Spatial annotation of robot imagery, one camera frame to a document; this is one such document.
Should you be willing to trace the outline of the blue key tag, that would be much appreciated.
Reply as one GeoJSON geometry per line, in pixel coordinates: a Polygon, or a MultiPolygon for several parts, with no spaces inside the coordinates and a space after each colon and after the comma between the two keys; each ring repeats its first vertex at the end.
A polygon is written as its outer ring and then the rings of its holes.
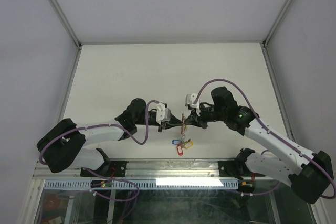
{"type": "Polygon", "coordinates": [[[179,140],[172,140],[172,144],[173,145],[178,145],[178,144],[180,144],[180,141],[179,140]]]}

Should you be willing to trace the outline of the red key tag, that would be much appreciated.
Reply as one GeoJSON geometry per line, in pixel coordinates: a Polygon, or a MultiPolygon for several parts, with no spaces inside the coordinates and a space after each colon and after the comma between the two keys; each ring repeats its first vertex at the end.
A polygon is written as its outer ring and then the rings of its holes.
{"type": "Polygon", "coordinates": [[[184,149],[184,147],[183,147],[183,145],[181,145],[181,144],[178,144],[178,145],[176,146],[176,150],[177,150],[177,153],[178,153],[179,156],[183,156],[183,154],[184,154],[183,149],[184,149]]]}

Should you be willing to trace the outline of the yellow key tag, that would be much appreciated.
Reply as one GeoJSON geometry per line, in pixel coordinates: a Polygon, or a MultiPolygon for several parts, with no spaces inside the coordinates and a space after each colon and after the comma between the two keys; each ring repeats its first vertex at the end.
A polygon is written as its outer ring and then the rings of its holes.
{"type": "Polygon", "coordinates": [[[193,146],[193,142],[192,141],[188,141],[188,142],[186,142],[183,146],[184,146],[184,148],[187,150],[187,149],[189,149],[190,147],[192,147],[193,146]]]}

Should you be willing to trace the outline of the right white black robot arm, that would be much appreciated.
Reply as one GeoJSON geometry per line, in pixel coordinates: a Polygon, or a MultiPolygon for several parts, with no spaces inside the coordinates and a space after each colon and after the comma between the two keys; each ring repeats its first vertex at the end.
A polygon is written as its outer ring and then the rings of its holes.
{"type": "Polygon", "coordinates": [[[200,103],[196,93],[186,96],[191,125],[205,129],[209,122],[223,122],[230,130],[257,142],[275,156],[267,158],[245,148],[235,158],[238,174],[252,172],[271,177],[290,187],[309,204],[324,197],[329,186],[335,186],[331,158],[326,152],[315,153],[277,133],[251,108],[238,105],[226,87],[215,88],[211,97],[213,104],[200,103]]]}

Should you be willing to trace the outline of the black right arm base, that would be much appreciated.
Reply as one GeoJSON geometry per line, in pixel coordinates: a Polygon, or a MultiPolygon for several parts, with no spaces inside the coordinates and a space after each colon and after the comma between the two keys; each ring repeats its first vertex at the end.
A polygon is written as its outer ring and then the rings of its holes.
{"type": "Polygon", "coordinates": [[[234,177],[243,180],[244,177],[252,178],[253,173],[245,163],[236,160],[218,161],[218,172],[220,177],[234,177]]]}

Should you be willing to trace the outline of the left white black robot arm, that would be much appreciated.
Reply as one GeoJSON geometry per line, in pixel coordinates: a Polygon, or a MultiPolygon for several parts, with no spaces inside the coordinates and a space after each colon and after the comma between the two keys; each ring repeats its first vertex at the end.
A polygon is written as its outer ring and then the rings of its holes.
{"type": "Polygon", "coordinates": [[[144,145],[149,133],[145,132],[142,141],[136,139],[134,135],[139,125],[143,125],[145,130],[150,126],[166,130],[181,126],[182,122],[172,115],[165,103],[157,100],[145,102],[136,98],[119,116],[108,122],[89,125],[76,124],[70,118],[61,120],[38,141],[39,161],[48,166],[52,173],[75,167],[88,168],[97,175],[104,176],[110,170],[108,156],[100,148],[88,149],[88,145],[128,138],[144,145]]]}

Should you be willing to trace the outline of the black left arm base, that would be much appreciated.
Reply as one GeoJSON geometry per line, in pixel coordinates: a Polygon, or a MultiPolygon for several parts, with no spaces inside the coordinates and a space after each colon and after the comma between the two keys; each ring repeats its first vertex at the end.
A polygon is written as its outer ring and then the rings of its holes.
{"type": "Polygon", "coordinates": [[[101,167],[99,167],[97,170],[93,170],[93,172],[103,177],[123,178],[125,177],[127,164],[127,161],[105,161],[101,167]]]}

